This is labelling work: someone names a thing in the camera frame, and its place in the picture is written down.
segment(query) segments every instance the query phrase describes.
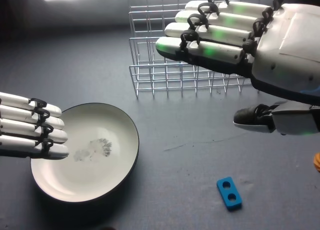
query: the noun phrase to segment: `hole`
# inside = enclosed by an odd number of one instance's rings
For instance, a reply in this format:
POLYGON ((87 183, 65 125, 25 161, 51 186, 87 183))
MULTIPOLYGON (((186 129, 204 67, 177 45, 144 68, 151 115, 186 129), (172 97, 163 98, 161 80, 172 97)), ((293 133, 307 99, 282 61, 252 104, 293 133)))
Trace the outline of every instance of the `hole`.
POLYGON ((229 201, 235 201, 236 200, 236 195, 234 195, 233 193, 230 193, 228 195, 228 199, 229 199, 229 201))
POLYGON ((222 183, 222 187, 223 187, 224 189, 229 189, 229 188, 231 187, 230 182, 225 181, 224 183, 222 183))

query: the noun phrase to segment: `white plate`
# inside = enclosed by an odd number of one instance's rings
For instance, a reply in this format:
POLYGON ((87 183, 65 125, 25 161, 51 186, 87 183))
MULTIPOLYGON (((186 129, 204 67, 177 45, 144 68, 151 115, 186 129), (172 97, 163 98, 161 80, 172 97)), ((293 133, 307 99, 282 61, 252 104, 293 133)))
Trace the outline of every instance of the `white plate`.
POLYGON ((89 103, 62 113, 65 145, 63 160, 32 159, 38 186, 66 202, 90 201, 113 190, 131 172, 139 151, 139 135, 131 118, 117 107, 89 103))

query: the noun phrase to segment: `blue block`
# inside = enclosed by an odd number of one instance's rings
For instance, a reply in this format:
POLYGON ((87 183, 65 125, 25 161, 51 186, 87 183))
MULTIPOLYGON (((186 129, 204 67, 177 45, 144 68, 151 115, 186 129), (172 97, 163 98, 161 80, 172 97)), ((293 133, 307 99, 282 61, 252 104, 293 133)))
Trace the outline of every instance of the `blue block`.
POLYGON ((228 210, 241 207, 242 199, 231 177, 218 180, 216 185, 228 210))

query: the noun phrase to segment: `gray tabletop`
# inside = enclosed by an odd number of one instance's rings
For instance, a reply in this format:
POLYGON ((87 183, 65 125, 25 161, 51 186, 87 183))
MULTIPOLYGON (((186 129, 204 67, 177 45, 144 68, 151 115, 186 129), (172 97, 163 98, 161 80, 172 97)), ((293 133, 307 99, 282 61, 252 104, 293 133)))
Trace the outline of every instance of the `gray tabletop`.
MULTIPOLYGON (((63 110, 87 102, 115 105, 140 135, 139 158, 115 208, 77 229, 318 229, 320 138, 246 132, 237 109, 278 98, 150 92, 136 99, 128 29, 23 40, 0 48, 0 91, 37 97, 63 110), (231 176, 243 200, 228 212, 216 187, 231 176)), ((49 218, 29 159, 0 157, 0 229, 73 229, 49 218)))

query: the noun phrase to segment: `metal wire rack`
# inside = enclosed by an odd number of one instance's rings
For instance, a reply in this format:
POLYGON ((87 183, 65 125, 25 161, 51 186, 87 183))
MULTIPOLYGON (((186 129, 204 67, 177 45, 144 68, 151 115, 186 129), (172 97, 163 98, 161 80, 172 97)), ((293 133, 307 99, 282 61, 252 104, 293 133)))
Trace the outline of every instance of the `metal wire rack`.
MULTIPOLYGON (((140 91, 169 91, 237 87, 251 85, 250 79, 236 74, 213 72, 184 62, 175 62, 159 55, 155 49, 158 38, 164 36, 166 26, 175 21, 177 12, 194 0, 128 0, 129 21, 132 37, 129 39, 133 65, 129 71, 136 97, 140 91)), ((232 0, 260 3, 260 0, 232 0)))

